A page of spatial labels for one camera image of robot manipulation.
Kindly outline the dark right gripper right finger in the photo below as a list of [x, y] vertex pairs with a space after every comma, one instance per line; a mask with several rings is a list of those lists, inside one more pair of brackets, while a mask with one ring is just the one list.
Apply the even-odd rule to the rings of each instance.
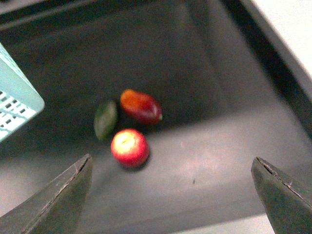
[[312, 232], [312, 186], [256, 157], [251, 173], [258, 197], [276, 234]]

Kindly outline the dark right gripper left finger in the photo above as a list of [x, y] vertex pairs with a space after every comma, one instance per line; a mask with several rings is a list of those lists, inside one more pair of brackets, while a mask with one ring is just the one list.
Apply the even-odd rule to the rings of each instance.
[[2, 234], [73, 234], [91, 187], [93, 162], [86, 154], [39, 192], [0, 218]]

